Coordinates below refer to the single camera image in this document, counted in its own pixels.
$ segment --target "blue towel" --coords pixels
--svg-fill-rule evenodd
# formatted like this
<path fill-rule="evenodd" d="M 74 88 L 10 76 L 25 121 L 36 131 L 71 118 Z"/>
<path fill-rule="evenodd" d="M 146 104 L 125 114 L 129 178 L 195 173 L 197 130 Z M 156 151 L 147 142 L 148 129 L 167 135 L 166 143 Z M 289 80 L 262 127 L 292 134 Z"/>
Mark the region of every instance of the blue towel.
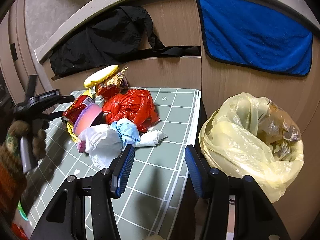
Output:
<path fill-rule="evenodd" d="M 312 33 L 286 15 L 244 0 L 197 0 L 206 53 L 272 73 L 307 75 Z"/>
<path fill-rule="evenodd" d="M 110 128 L 115 130 L 121 138 L 123 143 L 122 150 L 124 150 L 128 144 L 131 144 L 133 147 L 135 147 L 136 143 L 140 141 L 140 134 L 137 126 L 126 118 L 112 122 Z"/>

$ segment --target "blue tissue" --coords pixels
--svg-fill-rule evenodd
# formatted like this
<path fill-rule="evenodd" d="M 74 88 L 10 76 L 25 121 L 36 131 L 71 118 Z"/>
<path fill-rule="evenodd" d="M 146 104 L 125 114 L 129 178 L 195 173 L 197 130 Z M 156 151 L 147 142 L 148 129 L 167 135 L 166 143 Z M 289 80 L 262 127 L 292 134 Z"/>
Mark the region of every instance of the blue tissue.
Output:
<path fill-rule="evenodd" d="M 133 147 L 135 147 L 136 142 L 140 141 L 140 134 L 137 126 L 126 118 L 122 118 L 119 121 L 112 122 L 110 128 L 118 133 L 123 143 L 123 149 L 128 144 L 131 144 L 133 145 Z"/>

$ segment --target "green grid tablecloth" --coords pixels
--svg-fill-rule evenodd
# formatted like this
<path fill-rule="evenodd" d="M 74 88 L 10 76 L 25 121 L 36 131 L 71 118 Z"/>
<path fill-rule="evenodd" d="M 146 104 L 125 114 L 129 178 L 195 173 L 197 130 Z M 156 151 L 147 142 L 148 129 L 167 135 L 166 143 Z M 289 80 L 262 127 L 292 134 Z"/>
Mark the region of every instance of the green grid tablecloth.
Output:
<path fill-rule="evenodd" d="M 199 90 L 146 88 L 151 92 L 160 121 L 154 129 L 168 135 L 156 147 L 135 149 L 135 160 L 127 188 L 112 205 L 122 240 L 141 240 L 153 234 L 169 239 L 182 199 L 188 169 L 184 149 L 196 139 Z M 83 91 L 71 93 L 76 98 Z M 104 101 L 97 98 L 100 106 Z M 67 109 L 61 104 L 55 111 Z M 61 119 L 50 123 L 47 133 L 47 156 L 27 175 L 28 187 L 21 202 L 30 210 L 28 219 L 34 228 L 44 209 L 69 175 L 78 178 L 94 175 L 87 154 L 80 154 Z M 87 239 L 93 240 L 90 197 L 85 197 Z"/>

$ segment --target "red object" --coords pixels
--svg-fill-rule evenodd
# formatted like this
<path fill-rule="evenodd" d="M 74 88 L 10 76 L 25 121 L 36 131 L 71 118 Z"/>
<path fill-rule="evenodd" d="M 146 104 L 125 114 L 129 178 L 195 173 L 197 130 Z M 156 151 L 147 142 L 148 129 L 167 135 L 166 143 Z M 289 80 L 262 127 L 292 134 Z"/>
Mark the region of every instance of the red object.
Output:
<path fill-rule="evenodd" d="M 97 86 L 96 95 L 102 96 L 104 100 L 108 101 L 110 98 L 114 97 L 117 94 L 120 94 L 120 88 L 116 85 L 109 85 L 109 86 Z"/>
<path fill-rule="evenodd" d="M 126 94 L 118 94 L 105 102 L 102 111 L 107 113 L 106 123 L 111 124 L 127 118 L 137 125 L 141 132 L 159 121 L 151 94 L 144 89 L 131 89 Z"/>
<path fill-rule="evenodd" d="M 81 112 L 90 104 L 93 103 L 93 99 L 88 95 L 79 96 L 69 108 L 63 112 L 62 121 L 67 124 L 70 122 L 72 125 L 75 125 Z"/>
<path fill-rule="evenodd" d="M 19 237 L 22 240 L 29 240 L 29 238 L 26 236 L 26 234 L 24 233 L 23 229 L 18 227 L 16 224 L 12 223 L 11 224 L 11 230 L 12 232 Z"/>

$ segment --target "red plastic bag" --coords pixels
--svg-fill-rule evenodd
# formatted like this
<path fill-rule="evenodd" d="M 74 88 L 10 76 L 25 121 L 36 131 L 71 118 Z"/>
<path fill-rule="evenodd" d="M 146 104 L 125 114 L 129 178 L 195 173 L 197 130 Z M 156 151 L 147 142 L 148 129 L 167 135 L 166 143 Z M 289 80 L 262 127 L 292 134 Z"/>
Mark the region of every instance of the red plastic bag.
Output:
<path fill-rule="evenodd" d="M 144 89 L 131 89 L 126 94 L 118 94 L 105 102 L 102 111 L 106 115 L 106 123 L 111 124 L 121 118 L 135 123 L 138 130 L 146 132 L 147 128 L 159 121 L 151 94 Z"/>
<path fill-rule="evenodd" d="M 12 232 L 21 240 L 29 240 L 29 238 L 26 236 L 25 232 L 21 227 L 18 227 L 16 224 L 11 224 L 11 230 Z"/>

